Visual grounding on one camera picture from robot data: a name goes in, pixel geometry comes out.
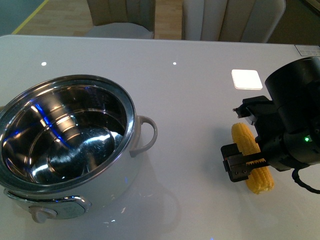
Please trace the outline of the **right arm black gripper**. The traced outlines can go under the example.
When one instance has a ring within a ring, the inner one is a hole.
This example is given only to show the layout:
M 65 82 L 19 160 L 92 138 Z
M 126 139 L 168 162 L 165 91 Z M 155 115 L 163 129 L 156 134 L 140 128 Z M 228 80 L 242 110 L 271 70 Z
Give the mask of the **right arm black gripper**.
M 266 96 L 245 98 L 233 111 L 254 125 L 263 153 L 243 155 L 236 143 L 222 146 L 224 169 L 233 183 L 248 180 L 252 170 L 269 165 L 282 172 L 315 164 L 315 135 L 308 128 L 288 132 L 275 104 Z

